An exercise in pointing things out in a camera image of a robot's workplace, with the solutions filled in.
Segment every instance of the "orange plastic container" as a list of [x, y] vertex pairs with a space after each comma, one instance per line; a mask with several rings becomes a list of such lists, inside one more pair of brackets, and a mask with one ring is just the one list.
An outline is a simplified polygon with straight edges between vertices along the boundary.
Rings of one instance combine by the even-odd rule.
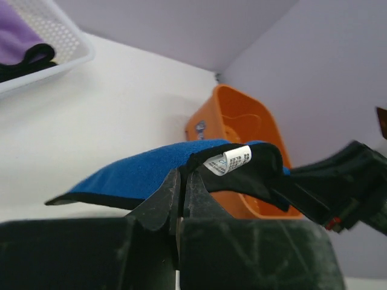
[[[218, 85], [212, 97], [186, 126], [188, 140], [226, 139], [234, 143], [261, 140], [276, 145], [284, 165], [291, 167], [281, 134], [269, 110], [259, 101], [227, 86]], [[277, 207], [234, 192], [216, 192], [212, 196], [234, 217], [240, 219], [300, 219], [294, 207], [284, 213]]]

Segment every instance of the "table surface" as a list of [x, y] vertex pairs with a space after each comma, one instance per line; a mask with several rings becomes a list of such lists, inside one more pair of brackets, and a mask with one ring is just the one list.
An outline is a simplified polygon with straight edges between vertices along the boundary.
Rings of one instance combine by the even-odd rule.
[[[89, 38], [95, 60], [0, 100], [0, 221], [123, 216], [98, 205], [43, 202], [115, 160], [184, 141], [184, 125], [216, 86], [212, 72]], [[387, 281], [347, 283], [349, 290], [387, 289]]]

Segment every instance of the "purple cloth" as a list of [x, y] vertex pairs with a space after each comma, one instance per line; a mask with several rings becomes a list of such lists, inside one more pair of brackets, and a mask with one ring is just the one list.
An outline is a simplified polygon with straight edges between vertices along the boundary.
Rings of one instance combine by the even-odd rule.
[[0, 0], [0, 63], [20, 63], [25, 52], [44, 41], [21, 19], [6, 0]]

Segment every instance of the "red component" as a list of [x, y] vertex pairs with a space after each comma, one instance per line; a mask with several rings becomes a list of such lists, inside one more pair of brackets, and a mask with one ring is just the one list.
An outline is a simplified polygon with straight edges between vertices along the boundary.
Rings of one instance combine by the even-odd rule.
[[330, 231], [330, 230], [332, 230], [332, 228], [334, 227], [334, 225], [339, 224], [339, 223], [341, 223], [341, 218], [339, 218], [339, 217], [334, 217], [334, 218], [332, 219], [332, 221], [330, 221], [330, 222], [325, 226], [325, 228], [326, 228], [328, 231]]

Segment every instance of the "white plastic basket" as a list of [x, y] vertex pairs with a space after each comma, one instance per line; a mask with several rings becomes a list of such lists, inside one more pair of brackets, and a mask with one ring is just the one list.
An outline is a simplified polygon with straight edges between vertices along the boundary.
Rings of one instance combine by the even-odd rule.
[[15, 89], [47, 82], [94, 58], [94, 48], [69, 17], [52, 0], [6, 0], [21, 18], [56, 52], [58, 64], [27, 76], [0, 83], [0, 98]]

